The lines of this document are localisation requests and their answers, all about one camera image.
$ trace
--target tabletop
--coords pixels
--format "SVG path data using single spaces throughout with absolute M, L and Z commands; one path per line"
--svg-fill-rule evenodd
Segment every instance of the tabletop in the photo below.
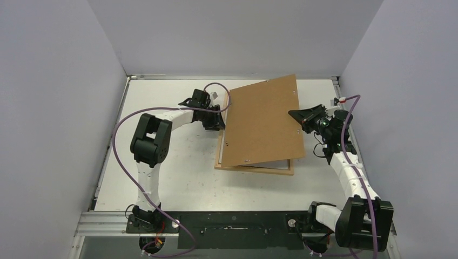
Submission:
M 263 80 L 254 79 L 163 79 L 132 80 L 120 117 L 148 107 L 176 107 L 213 81 L 233 89 Z M 329 105 L 336 94 L 331 80 L 297 80 L 301 109 Z M 222 104 L 225 91 L 218 85 L 216 104 Z M 158 114 L 162 111 L 149 112 Z M 140 115 L 127 120 L 119 129 L 116 143 L 121 161 L 137 178 L 136 162 L 130 142 Z M 334 170 L 326 159 L 313 155 L 317 143 L 304 134 L 306 156 L 294 160 L 294 175 L 271 175 L 214 169 L 218 132 L 205 131 L 196 122 L 172 132 L 170 150 L 161 166 L 159 197 L 162 209 L 175 211 L 260 211 L 307 210 L 312 201 L 329 202 L 343 208 L 346 198 Z M 96 211 L 124 211 L 136 202 L 137 187 L 127 178 L 110 150 L 97 193 Z

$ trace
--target brown panel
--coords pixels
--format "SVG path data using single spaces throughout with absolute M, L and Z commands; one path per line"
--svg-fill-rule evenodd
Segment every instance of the brown panel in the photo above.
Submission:
M 297 91 L 293 74 L 231 90 L 221 166 L 304 157 Z

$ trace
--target gray wall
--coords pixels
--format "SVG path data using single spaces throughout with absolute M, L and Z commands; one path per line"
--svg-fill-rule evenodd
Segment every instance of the gray wall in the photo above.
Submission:
M 128 74 L 338 76 L 382 0 L 89 0 Z
M 403 258 L 457 258 L 458 2 L 385 0 L 345 69 L 374 189 Z
M 125 81 L 86 0 L 0 2 L 1 258 L 68 256 Z

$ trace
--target purple cable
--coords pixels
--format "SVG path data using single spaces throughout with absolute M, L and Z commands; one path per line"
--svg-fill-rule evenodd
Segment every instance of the purple cable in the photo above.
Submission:
M 168 218 L 169 220 L 175 222 L 179 227 L 181 227 L 192 239 L 192 241 L 194 242 L 194 245 L 189 249 L 189 250 L 186 250 L 186 251 L 182 251 L 182 252 L 178 252 L 176 254 L 172 254 L 172 255 L 151 255 L 152 257 L 174 257 L 174 256 L 178 256 L 178 255 L 183 255 L 183 254 L 186 254 L 186 253 L 189 253 L 191 251 L 193 251 L 196 246 L 197 246 L 197 240 L 196 238 L 191 234 L 191 232 L 185 227 L 183 226 L 180 222 L 178 222 L 177 220 L 175 220 L 174 218 L 172 218 L 169 214 L 167 214 L 165 211 L 161 210 L 158 206 L 156 206 L 156 204 L 154 204 L 154 202 L 150 199 L 150 197 L 145 193 L 145 189 L 132 177 L 132 175 L 129 173 L 129 171 L 127 171 L 126 167 L 123 165 L 123 163 L 121 162 L 121 159 L 119 158 L 119 155 L 118 155 L 118 151 L 116 150 L 116 134 L 118 133 L 118 129 L 119 127 L 129 118 L 131 118 L 132 116 L 136 115 L 136 114 L 139 114 L 139 113 L 142 113 L 142 112 L 147 112 L 147 111 L 155 111 L 155 110 L 170 110 L 170 111 L 178 111 L 178 110 L 193 110 L 193 111 L 204 111 L 204 112 L 211 112 L 211 113 L 221 113 L 225 110 L 227 110 L 231 104 L 231 94 L 229 93 L 229 90 L 226 88 L 226 86 L 224 86 L 223 84 L 220 84 L 220 83 L 209 83 L 208 85 L 206 85 L 204 87 L 204 90 L 207 89 L 207 87 L 209 87 L 210 85 L 219 85 L 221 87 L 224 88 L 224 90 L 226 90 L 227 92 L 227 96 L 228 96 L 228 104 L 227 106 L 222 109 L 221 111 L 211 111 L 211 110 L 206 110 L 206 109 L 201 109 L 201 108 L 170 108 L 170 107 L 154 107 L 154 108 L 146 108 L 146 109 L 142 109 L 142 110 L 139 110 L 139 111 L 136 111 L 136 112 L 133 112 L 129 115 L 127 115 L 126 117 L 124 117 L 121 121 L 119 121 L 118 124 L 116 124 L 116 126 L 114 127 L 114 130 L 113 130 L 113 135 L 112 135 L 112 139 L 111 139 L 111 145 L 113 147 L 113 153 L 114 153 L 114 157 L 116 158 L 116 161 L 118 161 L 118 164 L 119 166 L 121 167 L 121 169 L 124 171 L 124 173 L 127 175 L 127 177 L 129 177 L 129 179 L 137 186 L 137 188 L 143 193 L 143 195 L 145 196 L 145 198 L 148 200 L 148 202 L 156 209 L 158 210 L 160 213 L 162 213 L 164 216 L 166 216 L 166 218 Z M 149 242 L 148 244 L 144 245 L 142 250 L 144 251 L 145 248 L 147 248 L 149 245 L 151 245 L 153 242 Z
M 350 116 L 352 115 L 353 110 L 355 109 L 356 104 L 358 103 L 359 99 L 361 98 L 361 95 L 357 94 L 355 96 L 351 96 L 346 98 L 345 100 L 351 100 L 355 99 L 355 102 L 353 103 L 352 107 L 348 111 L 347 117 L 345 118 L 345 121 L 343 122 L 343 128 L 342 132 L 340 134 L 340 142 L 342 144 L 342 152 L 343 155 L 345 156 L 345 159 L 349 164 L 351 164 L 351 160 L 347 155 L 347 150 L 345 149 L 344 145 L 344 136 L 345 136 L 345 128 L 347 127 L 348 121 L 350 119 Z M 373 249 L 374 249 L 374 254 L 373 254 L 373 259 L 377 259 L 377 254 L 378 254 L 378 245 L 377 245 L 377 229 L 375 227 L 375 213 L 374 213 L 374 205 L 372 204 L 371 197 L 369 196 L 369 191 L 367 190 L 366 184 L 364 183 L 361 173 L 359 170 L 355 167 L 352 166 L 353 170 L 355 170 L 356 174 L 359 177 L 359 181 L 361 182 L 362 189 L 364 190 L 364 193 L 366 194 L 367 198 L 367 203 L 369 204 L 369 214 L 371 215 L 371 227 L 372 227 L 372 244 L 373 244 Z
M 313 251 L 310 247 L 308 246 L 305 246 L 310 252 L 313 252 L 314 255 L 320 255 L 320 253 L 317 253 L 315 251 Z M 356 254 L 359 254 L 360 252 L 362 252 L 362 250 L 357 250 L 357 251 L 353 251 L 351 248 L 349 248 L 350 250 L 350 253 L 348 254 L 321 254 L 322 257 L 347 257 L 347 256 L 356 256 Z

